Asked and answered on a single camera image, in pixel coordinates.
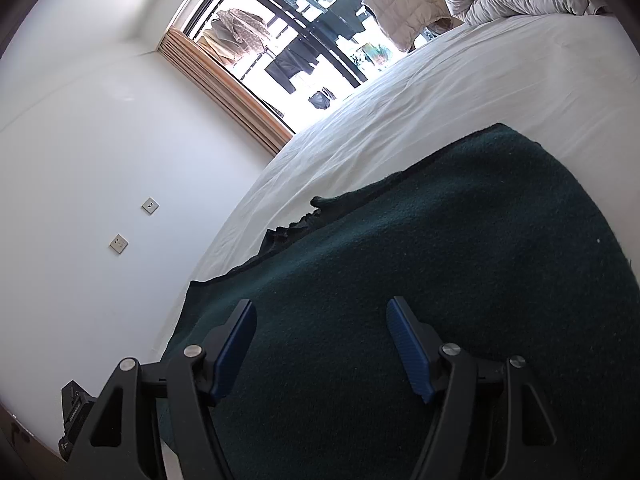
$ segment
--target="electrical outlet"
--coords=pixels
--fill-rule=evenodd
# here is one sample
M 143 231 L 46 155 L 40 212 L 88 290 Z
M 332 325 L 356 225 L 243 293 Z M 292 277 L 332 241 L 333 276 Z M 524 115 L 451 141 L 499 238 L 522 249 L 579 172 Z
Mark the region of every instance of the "electrical outlet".
M 153 198 L 148 198 L 145 203 L 142 205 L 142 209 L 144 209 L 150 215 L 158 209 L 158 202 L 156 202 Z
M 121 235 L 117 235 L 109 245 L 114 251 L 121 254 L 122 251 L 124 251 L 124 248 L 129 245 L 129 242 L 127 242 Z

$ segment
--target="metal screw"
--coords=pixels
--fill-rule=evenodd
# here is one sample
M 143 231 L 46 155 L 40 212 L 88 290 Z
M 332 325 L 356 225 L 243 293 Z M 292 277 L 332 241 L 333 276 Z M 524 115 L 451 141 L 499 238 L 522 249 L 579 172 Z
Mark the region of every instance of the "metal screw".
M 525 365 L 527 364 L 524 357 L 522 357 L 521 355 L 514 355 L 512 358 L 509 359 L 509 362 L 511 363 L 511 366 L 513 366 L 514 368 L 524 368 Z
M 202 348 L 198 345 L 189 345 L 184 349 L 184 354 L 187 357 L 196 357 L 197 355 L 200 355 L 200 352 L 202 352 Z
M 447 343 L 446 345 L 442 345 L 442 351 L 453 357 L 460 353 L 460 347 L 455 343 Z
M 135 367 L 136 362 L 131 357 L 127 357 L 126 359 L 120 361 L 120 370 L 122 370 L 123 372 L 128 372 Z

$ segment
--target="white wall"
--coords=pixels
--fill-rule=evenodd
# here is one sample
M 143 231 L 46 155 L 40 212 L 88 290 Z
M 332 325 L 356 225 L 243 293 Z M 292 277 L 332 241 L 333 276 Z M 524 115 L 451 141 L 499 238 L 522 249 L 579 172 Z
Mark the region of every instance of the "white wall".
M 155 357 L 192 270 L 271 159 L 132 38 L 152 1 L 40 0 L 0 60 L 0 400 L 52 449 L 60 388 L 97 395 L 124 356 Z

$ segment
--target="dark green fabric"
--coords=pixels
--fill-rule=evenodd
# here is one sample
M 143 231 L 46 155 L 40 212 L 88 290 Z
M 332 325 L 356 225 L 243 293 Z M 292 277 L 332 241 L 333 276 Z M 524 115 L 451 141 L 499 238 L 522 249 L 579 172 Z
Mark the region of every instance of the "dark green fabric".
M 260 256 L 191 283 L 165 353 L 254 301 L 257 333 L 213 416 L 237 479 L 409 478 L 431 409 L 386 328 L 394 295 L 472 355 L 524 355 L 583 478 L 609 473 L 640 426 L 640 294 L 558 161 L 497 124 L 314 205 Z M 161 428 L 170 443 L 166 412 Z

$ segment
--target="white bed sheet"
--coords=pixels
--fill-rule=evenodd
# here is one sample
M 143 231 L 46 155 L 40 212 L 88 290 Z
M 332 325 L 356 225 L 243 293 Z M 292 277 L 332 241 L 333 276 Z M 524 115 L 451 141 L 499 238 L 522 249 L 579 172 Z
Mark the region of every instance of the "white bed sheet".
M 313 196 L 358 189 L 497 122 L 560 160 L 626 256 L 640 262 L 639 76 L 640 56 L 612 16 L 516 16 L 456 28 L 297 134 L 228 218 L 193 279 L 254 256 L 265 230 L 297 221 Z M 156 340 L 158 354 L 183 300 Z

